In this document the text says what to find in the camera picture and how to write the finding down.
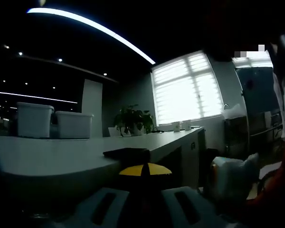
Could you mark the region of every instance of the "white plastic bag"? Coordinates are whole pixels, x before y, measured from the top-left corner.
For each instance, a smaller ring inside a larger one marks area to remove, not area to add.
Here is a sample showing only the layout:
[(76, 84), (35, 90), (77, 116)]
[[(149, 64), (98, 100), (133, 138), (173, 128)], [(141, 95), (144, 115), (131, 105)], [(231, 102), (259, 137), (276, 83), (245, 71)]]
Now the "white plastic bag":
[(239, 104), (236, 104), (231, 109), (226, 109), (221, 113), (225, 119), (233, 119), (241, 116), (246, 116), (246, 111)]

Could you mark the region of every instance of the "desk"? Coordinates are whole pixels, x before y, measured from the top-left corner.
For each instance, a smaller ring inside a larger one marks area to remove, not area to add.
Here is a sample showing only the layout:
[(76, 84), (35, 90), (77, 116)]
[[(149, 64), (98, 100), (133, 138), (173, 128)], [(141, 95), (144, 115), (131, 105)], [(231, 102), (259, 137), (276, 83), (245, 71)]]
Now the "desk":
[(182, 183), (197, 187), (198, 133), (202, 127), (178, 133), (152, 133), (135, 137), (88, 140), (45, 140), (0, 136), (0, 168), (12, 194), (35, 204), (49, 200), (87, 197), (118, 175), (119, 161), (103, 152), (121, 148), (146, 148), (151, 162), (181, 148)]

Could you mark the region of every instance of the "white cup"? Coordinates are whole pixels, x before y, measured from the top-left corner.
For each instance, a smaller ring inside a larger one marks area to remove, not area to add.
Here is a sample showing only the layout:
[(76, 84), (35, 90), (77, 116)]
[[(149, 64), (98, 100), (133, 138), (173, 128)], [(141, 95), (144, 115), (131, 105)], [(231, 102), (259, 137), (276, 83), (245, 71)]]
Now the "white cup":
[(191, 130), (191, 120), (185, 120), (182, 122), (182, 128), (185, 129), (185, 131)]
[(173, 122), (172, 127), (174, 132), (179, 132), (181, 130), (180, 122)]

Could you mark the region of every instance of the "white blinds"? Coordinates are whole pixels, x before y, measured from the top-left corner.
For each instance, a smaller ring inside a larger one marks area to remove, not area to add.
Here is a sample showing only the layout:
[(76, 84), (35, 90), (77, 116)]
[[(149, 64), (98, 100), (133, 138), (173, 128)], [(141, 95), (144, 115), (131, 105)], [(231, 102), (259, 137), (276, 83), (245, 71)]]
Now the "white blinds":
[(246, 57), (232, 60), (235, 68), (273, 67), (268, 51), (248, 51)]
[(219, 87), (203, 52), (169, 61), (152, 73), (157, 125), (220, 114)]

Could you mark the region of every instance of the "gray wall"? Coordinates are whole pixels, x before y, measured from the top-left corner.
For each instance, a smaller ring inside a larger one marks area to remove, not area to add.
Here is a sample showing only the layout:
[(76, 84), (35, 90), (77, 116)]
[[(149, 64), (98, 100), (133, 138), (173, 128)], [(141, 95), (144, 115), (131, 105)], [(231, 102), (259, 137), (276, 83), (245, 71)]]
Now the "gray wall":
[(82, 95), (82, 109), (84, 114), (93, 114), (91, 137), (102, 137), (102, 92), (103, 85), (99, 82), (85, 80)]
[[(241, 84), (235, 72), (233, 63), (217, 62), (210, 57), (209, 60), (216, 75), (224, 103), (229, 104), (230, 107), (240, 104), (246, 109), (244, 99), (241, 96)], [(114, 116), (118, 113), (122, 105), (138, 104), (139, 109), (150, 110), (151, 114), (155, 117), (150, 74), (139, 77), (135, 81), (130, 82), (125, 86), (121, 85), (118, 88), (118, 91), (114, 94), (114, 98), (112, 98), (112, 96), (104, 98), (104, 136), (109, 136), (107, 127), (113, 126)], [(193, 121), (192, 125), (205, 127), (206, 144), (208, 148), (215, 148), (221, 152), (224, 151), (224, 118), (221, 115)], [(172, 130), (171, 125), (165, 125), (158, 128), (163, 131)]]

